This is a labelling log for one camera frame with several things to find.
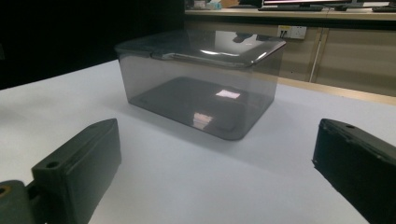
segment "wall outlet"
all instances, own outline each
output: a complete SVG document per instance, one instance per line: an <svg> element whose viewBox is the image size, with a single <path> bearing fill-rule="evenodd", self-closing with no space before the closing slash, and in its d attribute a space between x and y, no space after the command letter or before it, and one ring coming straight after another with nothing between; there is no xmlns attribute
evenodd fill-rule
<svg viewBox="0 0 396 224"><path fill-rule="evenodd" d="M291 26L279 25L277 27L277 35L280 38L290 38Z"/></svg>
<svg viewBox="0 0 396 224"><path fill-rule="evenodd" d="M290 38L305 39L306 26L292 26Z"/></svg>
<svg viewBox="0 0 396 224"><path fill-rule="evenodd" d="M306 26L279 25L277 35L280 38L305 39Z"/></svg>
<svg viewBox="0 0 396 224"><path fill-rule="evenodd" d="M198 0L195 0L195 1L194 1L194 7L206 8L206 1L198 1Z"/></svg>

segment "gray translucent bin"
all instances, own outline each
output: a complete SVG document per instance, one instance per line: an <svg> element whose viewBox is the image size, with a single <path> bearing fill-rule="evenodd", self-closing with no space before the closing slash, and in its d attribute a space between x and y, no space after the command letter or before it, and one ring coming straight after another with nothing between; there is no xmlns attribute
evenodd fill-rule
<svg viewBox="0 0 396 224"><path fill-rule="evenodd" d="M227 140L241 139L274 101L285 41L181 30L116 46L128 101Z"/></svg>

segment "dark background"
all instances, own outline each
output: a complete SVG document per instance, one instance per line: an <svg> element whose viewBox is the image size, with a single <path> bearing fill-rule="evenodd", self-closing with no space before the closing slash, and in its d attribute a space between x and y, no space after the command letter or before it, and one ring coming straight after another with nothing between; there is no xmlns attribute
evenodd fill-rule
<svg viewBox="0 0 396 224"><path fill-rule="evenodd" d="M0 0L0 90L115 60L116 44L183 17L183 0Z"/></svg>

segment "box bottom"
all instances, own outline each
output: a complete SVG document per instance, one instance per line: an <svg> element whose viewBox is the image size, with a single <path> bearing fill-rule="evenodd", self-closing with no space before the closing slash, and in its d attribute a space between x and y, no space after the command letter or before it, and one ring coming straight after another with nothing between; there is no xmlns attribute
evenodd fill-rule
<svg viewBox="0 0 396 224"><path fill-rule="evenodd" d="M129 102L219 138L238 140L246 135L273 100L274 95L178 77Z"/></svg>

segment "white tabletop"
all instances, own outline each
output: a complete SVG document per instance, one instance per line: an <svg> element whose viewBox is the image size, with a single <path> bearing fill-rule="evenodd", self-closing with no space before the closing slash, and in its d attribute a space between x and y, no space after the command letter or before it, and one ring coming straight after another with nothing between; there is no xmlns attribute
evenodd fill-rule
<svg viewBox="0 0 396 224"><path fill-rule="evenodd" d="M0 91L0 181L30 169L88 125L116 118L122 165L90 223L367 223L314 169L320 119L396 145L396 106L278 85L240 141L129 105L117 61Z"/></svg>

